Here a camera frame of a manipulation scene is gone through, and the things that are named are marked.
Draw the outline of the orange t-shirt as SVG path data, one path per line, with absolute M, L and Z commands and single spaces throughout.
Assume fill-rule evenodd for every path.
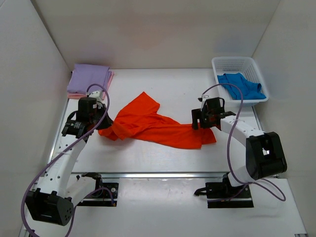
M 119 111 L 111 127 L 98 133 L 112 141 L 131 138 L 186 150 L 216 143 L 211 129 L 194 130 L 190 124 L 158 114 L 159 108 L 158 102 L 142 92 Z

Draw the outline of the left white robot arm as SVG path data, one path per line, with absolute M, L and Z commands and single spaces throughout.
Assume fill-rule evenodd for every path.
M 109 128 L 112 123 L 100 100 L 93 97 L 79 99 L 78 109 L 69 115 L 62 130 L 59 159 L 45 170 L 37 188 L 26 194 L 25 204 L 33 220 L 65 226 L 83 199 L 101 195 L 101 175 L 95 172 L 78 176 L 70 187 L 67 184 L 90 134 Z

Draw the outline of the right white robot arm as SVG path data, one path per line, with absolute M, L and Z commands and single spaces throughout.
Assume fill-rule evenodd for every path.
M 280 137 L 275 132 L 263 132 L 239 119 L 239 113 L 226 112 L 225 100 L 220 97 L 200 97 L 201 108 L 192 110 L 194 130 L 216 127 L 229 135 L 227 161 L 230 172 L 227 182 L 221 186 L 222 194 L 228 198 L 239 192 L 239 186 L 281 174 L 287 171 L 287 162 Z M 245 147 L 245 165 L 233 169 L 230 158 L 230 142 L 236 139 Z

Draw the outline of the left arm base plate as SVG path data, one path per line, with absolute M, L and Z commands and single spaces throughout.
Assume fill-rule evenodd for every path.
M 116 207 L 119 191 L 119 183 L 106 182 L 102 175 L 95 172 L 77 175 L 79 180 L 81 177 L 89 177 L 95 180 L 95 191 L 86 196 L 78 206 L 100 206 L 100 207 Z

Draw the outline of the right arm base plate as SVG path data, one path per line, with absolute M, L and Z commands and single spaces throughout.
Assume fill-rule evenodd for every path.
M 206 182 L 203 188 L 195 190 L 194 196 L 206 196 L 207 208 L 253 208 L 253 200 L 248 185 L 233 187 L 228 174 L 221 181 Z

